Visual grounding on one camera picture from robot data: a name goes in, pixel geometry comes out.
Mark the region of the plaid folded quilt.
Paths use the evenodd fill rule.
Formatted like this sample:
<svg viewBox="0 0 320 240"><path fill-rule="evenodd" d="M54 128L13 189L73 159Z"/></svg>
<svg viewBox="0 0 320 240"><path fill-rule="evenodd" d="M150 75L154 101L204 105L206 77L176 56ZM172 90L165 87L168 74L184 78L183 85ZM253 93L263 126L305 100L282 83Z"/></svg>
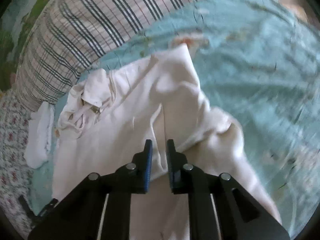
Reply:
<svg viewBox="0 0 320 240"><path fill-rule="evenodd" d="M36 111L56 103L80 75L171 11L198 0L51 0L19 58L16 92Z"/></svg>

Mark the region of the folded white garment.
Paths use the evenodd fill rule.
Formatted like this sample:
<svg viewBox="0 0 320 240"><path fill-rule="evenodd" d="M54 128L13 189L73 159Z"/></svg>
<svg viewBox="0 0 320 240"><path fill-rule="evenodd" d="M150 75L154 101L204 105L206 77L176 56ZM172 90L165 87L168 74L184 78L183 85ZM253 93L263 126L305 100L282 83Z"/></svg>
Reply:
<svg viewBox="0 0 320 240"><path fill-rule="evenodd" d="M48 161L52 144L54 106L43 102L37 112L30 114L28 121L28 142L24 153L27 165L33 169Z"/></svg>

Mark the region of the floral patterned pillow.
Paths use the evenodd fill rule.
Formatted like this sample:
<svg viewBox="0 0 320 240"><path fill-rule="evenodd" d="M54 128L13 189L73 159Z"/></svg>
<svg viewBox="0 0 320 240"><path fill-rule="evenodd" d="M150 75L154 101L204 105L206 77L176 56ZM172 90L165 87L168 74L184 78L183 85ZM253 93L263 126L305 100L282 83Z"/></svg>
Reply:
<svg viewBox="0 0 320 240"><path fill-rule="evenodd" d="M14 229L27 238L31 221L18 201L29 197L33 170L24 152L28 142L30 111L17 99L16 90L7 90L1 98L1 208Z"/></svg>

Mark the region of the green landscape wall painting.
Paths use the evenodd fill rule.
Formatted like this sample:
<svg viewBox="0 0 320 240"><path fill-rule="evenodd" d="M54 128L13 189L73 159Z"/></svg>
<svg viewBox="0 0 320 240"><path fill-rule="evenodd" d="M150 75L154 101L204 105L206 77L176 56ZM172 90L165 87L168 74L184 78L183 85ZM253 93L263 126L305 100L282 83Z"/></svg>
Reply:
<svg viewBox="0 0 320 240"><path fill-rule="evenodd" d="M27 37L50 0L1 0L1 92L15 82Z"/></svg>

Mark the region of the cream zip hoodie jacket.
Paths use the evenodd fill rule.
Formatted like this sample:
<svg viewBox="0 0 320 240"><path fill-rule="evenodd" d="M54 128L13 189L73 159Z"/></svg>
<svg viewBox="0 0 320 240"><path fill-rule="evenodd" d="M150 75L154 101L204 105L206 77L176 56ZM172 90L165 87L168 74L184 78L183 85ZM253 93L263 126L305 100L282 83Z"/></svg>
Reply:
<svg viewBox="0 0 320 240"><path fill-rule="evenodd" d="M244 152L232 115L212 107L184 44L73 86L57 125L52 197L63 199L89 173L114 172L153 143L150 191L131 200L131 239L189 239L188 198L170 191L166 144L204 172L234 177L276 220L279 211Z"/></svg>

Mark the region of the teal floral bed sheet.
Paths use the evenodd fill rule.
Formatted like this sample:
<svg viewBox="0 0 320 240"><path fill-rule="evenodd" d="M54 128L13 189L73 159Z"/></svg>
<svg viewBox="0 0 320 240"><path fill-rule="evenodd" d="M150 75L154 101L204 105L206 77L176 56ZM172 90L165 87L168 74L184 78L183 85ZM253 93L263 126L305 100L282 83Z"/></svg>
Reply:
<svg viewBox="0 0 320 240"><path fill-rule="evenodd" d="M182 44L210 105L240 122L246 158L296 237L319 204L319 31L275 0L201 0L105 54L73 86ZM33 176L35 212L53 199L57 125L73 86L55 106L48 161Z"/></svg>

